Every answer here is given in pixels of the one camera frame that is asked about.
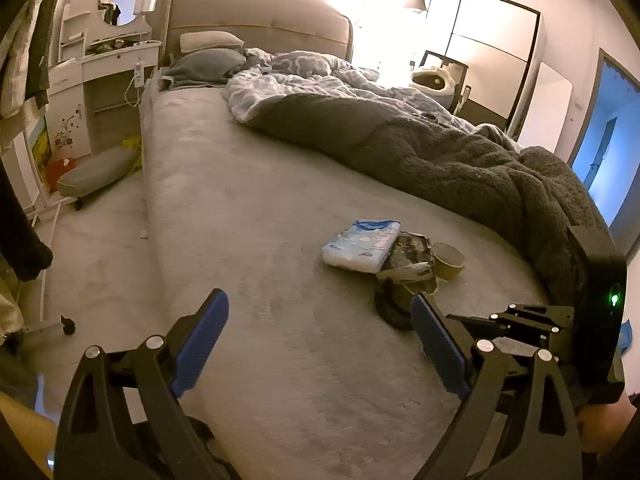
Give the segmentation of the person's right hand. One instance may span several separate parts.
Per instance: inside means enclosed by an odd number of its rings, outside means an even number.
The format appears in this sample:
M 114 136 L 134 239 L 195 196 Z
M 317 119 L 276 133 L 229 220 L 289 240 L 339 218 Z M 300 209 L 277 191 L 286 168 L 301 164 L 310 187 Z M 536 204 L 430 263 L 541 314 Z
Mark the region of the person's right hand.
M 585 453 L 605 455 L 612 451 L 636 414 L 623 396 L 614 404 L 587 405 L 577 416 L 580 443 Z

